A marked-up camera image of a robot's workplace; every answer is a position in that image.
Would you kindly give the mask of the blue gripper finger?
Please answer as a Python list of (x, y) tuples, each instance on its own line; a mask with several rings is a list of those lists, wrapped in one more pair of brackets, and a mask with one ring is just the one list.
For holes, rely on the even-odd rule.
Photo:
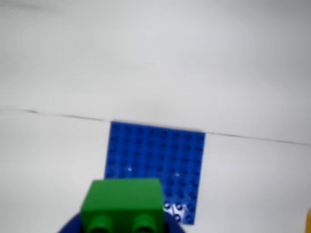
[(74, 215), (59, 231), (58, 233), (81, 233), (82, 222), (81, 215), (77, 213)]
[(164, 233), (185, 233), (184, 229), (179, 225), (173, 216), (169, 213), (164, 212)]

